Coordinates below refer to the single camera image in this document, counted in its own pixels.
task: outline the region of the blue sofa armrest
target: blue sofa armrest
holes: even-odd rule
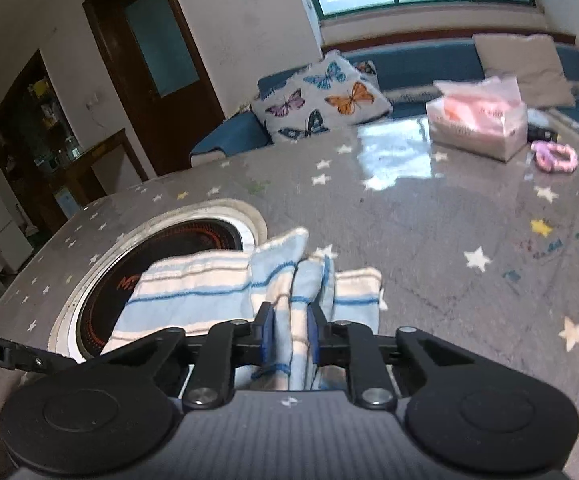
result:
[[[253,112],[245,112],[218,126],[194,147],[190,156],[214,150],[220,150],[226,156],[232,156],[262,148],[268,144],[272,144],[271,138],[258,122],[256,115]]]

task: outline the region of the beige pillow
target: beige pillow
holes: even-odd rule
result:
[[[474,34],[474,43],[485,76],[516,76],[528,107],[575,106],[551,36]]]

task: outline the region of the pink hair tie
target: pink hair tie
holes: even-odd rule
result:
[[[531,149],[536,153],[537,166],[547,173],[552,171],[572,173],[578,167],[578,155],[569,144],[535,140],[531,143]]]

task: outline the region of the towel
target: towel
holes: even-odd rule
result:
[[[308,241],[307,230],[299,227],[252,252],[205,251],[153,263],[136,284],[104,352],[171,326],[192,336],[226,320],[251,321],[269,301],[275,312],[271,360],[263,367],[238,368],[235,387],[344,388],[341,368],[317,371],[311,362],[307,306],[319,298],[328,320],[363,323],[376,333],[381,274],[373,268],[336,273],[327,254],[306,254]]]

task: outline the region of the yellow star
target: yellow star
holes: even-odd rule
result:
[[[532,220],[531,222],[531,230],[539,235],[543,235],[547,238],[554,229],[552,229],[549,225],[545,223],[544,220]]]
[[[559,332],[558,335],[565,339],[565,350],[570,352],[576,343],[579,344],[579,324],[574,324],[571,319],[566,317],[565,329],[562,332]]]

